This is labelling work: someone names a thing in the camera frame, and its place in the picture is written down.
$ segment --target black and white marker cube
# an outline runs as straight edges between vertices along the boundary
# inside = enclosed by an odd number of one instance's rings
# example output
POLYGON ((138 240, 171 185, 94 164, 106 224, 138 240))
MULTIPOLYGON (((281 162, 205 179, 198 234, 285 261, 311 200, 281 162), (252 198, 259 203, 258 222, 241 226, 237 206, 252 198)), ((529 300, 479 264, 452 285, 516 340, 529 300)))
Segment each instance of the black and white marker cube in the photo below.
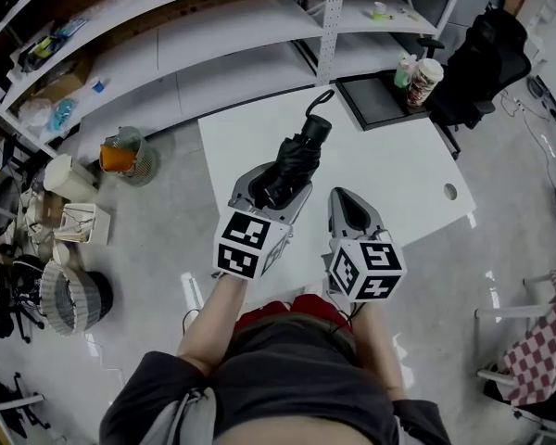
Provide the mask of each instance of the black and white marker cube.
POLYGON ((407 270, 391 242, 340 239, 329 272, 350 301, 372 301, 388 299, 407 270))
POLYGON ((260 278, 282 256, 292 226, 227 207, 214 235, 214 267, 260 278))

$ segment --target black tray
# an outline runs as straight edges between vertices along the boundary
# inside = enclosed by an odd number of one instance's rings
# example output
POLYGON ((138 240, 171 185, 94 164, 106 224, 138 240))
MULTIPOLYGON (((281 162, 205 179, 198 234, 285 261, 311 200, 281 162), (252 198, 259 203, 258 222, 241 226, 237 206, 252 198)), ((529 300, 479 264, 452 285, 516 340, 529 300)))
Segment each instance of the black tray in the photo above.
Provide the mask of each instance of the black tray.
POLYGON ((394 70, 384 70, 335 81, 363 131, 430 116, 424 106, 408 107, 406 91, 393 83, 395 74, 394 70))

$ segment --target gray floor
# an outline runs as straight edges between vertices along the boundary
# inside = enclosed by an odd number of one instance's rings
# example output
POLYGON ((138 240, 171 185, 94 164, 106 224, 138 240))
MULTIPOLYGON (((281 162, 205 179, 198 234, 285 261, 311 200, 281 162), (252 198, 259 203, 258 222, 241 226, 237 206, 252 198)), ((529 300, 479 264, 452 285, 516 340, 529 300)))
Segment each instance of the gray floor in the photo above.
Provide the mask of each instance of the gray floor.
MULTIPOLYGON (((510 93, 544 113, 523 83, 510 93)), ((505 105, 513 111, 511 102, 505 105)), ((505 445, 531 430, 512 418, 510 407, 482 396, 474 377, 523 325, 493 320, 476 329, 474 309, 526 304, 521 279, 556 266, 546 160, 521 112, 512 118, 498 100, 496 106, 474 131, 458 133, 458 165, 476 211, 404 249, 409 274, 385 307, 411 396, 439 404, 456 444, 505 445)), ((525 116, 549 152, 551 145, 556 183, 556 124, 525 116)), ((31 345, 16 334, 0 340, 0 376, 21 371, 29 388, 47 397, 45 416, 79 443, 96 441, 103 413, 145 352, 175 351, 188 308, 182 274, 201 279, 204 296, 209 292, 218 212, 199 131, 187 123, 152 144, 161 167, 151 184, 133 189, 108 177, 101 185, 97 203, 113 217, 110 242, 85 248, 82 256, 86 268, 110 278, 115 305, 90 330, 89 342, 48 329, 34 330, 31 345)), ((427 215, 416 199, 416 216, 427 215)))

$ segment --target red shorts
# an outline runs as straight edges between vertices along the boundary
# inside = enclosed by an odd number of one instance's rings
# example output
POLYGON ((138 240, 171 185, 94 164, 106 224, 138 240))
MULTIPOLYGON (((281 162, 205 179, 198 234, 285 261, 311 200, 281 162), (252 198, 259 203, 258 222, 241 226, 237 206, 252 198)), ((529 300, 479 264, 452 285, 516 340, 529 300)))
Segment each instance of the red shorts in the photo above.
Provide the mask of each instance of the red shorts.
POLYGON ((347 319, 338 311, 338 309, 334 305, 332 305, 329 301, 325 301, 317 295, 311 294, 299 295, 298 297, 296 297, 295 301, 293 301, 293 306, 290 308, 290 311, 288 310, 288 307, 281 301, 272 301, 265 307, 245 313, 234 325, 234 331, 238 331, 248 324, 252 324, 256 320, 259 320, 259 318, 265 318, 266 316, 289 312, 306 313, 307 315, 323 318, 323 320, 334 322, 337 326, 342 326, 343 328, 347 329, 347 331, 352 333, 352 327, 349 325, 347 319))

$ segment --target desk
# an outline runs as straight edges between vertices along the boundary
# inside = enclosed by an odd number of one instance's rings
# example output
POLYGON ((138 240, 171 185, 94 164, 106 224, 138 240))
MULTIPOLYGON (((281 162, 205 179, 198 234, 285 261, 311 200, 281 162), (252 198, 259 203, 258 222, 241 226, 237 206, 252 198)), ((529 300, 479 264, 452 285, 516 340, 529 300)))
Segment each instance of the desk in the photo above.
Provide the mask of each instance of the desk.
MULTIPOLYGON (((278 95, 199 120, 219 210, 226 207, 239 176, 274 160, 284 138, 301 130, 307 106, 326 89, 278 95)), ((314 113, 334 128, 322 146, 321 166, 312 178, 313 191, 295 222, 294 237, 283 257, 248 289, 248 301, 325 277, 321 255, 329 251, 327 200, 336 186, 371 203, 401 246, 475 209, 457 165, 428 119, 363 132, 337 91, 314 113), (455 199, 447 197, 446 184, 454 186, 455 199)))

